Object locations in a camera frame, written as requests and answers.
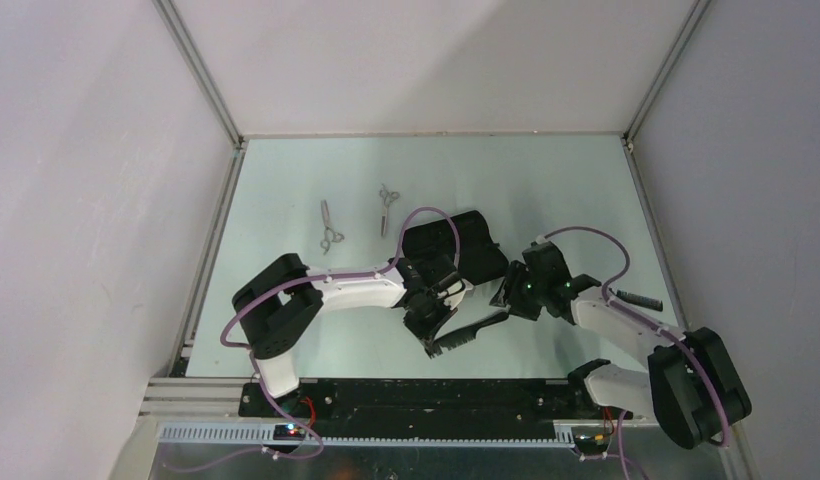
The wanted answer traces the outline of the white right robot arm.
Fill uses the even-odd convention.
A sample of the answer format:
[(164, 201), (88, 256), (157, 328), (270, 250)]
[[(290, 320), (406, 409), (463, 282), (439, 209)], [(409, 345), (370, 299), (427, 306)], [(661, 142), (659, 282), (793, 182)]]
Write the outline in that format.
[(508, 266), (491, 305), (536, 320), (542, 312), (607, 339), (641, 365), (631, 370), (598, 358), (571, 371), (571, 411), (592, 418), (605, 407), (654, 419), (678, 446), (724, 443), (753, 410), (722, 338), (684, 331), (634, 308), (599, 280), (570, 273), (551, 242), (533, 243)]

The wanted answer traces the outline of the black handled comb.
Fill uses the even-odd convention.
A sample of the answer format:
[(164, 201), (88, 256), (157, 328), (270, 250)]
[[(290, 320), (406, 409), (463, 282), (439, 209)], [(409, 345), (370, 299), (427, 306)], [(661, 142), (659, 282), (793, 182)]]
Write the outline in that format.
[(509, 316), (508, 311), (499, 310), (470, 325), (446, 333), (436, 338), (431, 345), (426, 348), (426, 354), (429, 358), (436, 358), (445, 351), (454, 350), (468, 344), (477, 338), (480, 330), (502, 323), (506, 321)]

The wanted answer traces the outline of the black zippered tool case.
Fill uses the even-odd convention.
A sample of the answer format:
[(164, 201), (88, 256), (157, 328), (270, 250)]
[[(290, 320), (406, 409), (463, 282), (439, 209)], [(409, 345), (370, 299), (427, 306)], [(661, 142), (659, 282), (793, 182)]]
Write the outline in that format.
[[(489, 225), (478, 210), (470, 210), (451, 217), (457, 229), (460, 259), (457, 270), (473, 285), (485, 284), (502, 278), (509, 261), (499, 244), (492, 239)], [(412, 260), (428, 260), (446, 255), (453, 259), (455, 239), (446, 220), (433, 221), (406, 230), (402, 251)]]

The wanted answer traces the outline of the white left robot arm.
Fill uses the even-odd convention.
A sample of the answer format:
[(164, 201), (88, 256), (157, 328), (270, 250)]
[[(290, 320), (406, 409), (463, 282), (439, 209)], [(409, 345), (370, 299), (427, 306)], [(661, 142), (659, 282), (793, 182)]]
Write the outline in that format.
[(298, 254), (287, 253), (233, 295), (232, 323), (244, 331), (243, 346), (266, 386), (264, 404), (285, 417), (302, 403), (292, 350), (319, 315), (364, 307), (401, 309), (405, 327), (433, 352), (437, 333), (473, 289), (446, 255), (393, 257), (352, 270), (309, 267)]

